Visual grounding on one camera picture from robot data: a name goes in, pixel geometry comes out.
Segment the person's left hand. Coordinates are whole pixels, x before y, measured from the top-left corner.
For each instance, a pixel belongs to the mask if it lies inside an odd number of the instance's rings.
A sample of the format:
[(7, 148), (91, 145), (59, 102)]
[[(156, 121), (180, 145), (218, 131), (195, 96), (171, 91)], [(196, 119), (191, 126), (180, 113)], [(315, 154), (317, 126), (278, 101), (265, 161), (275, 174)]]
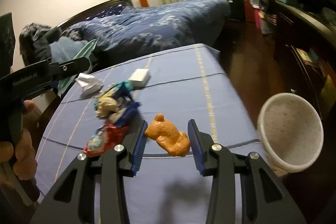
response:
[(35, 160), (35, 150), (32, 144), (31, 135), (27, 129), (23, 129), (21, 138), (14, 148), (7, 141), (1, 142), (1, 162), (16, 157), (13, 171), (20, 180), (30, 180), (35, 177), (37, 162)]

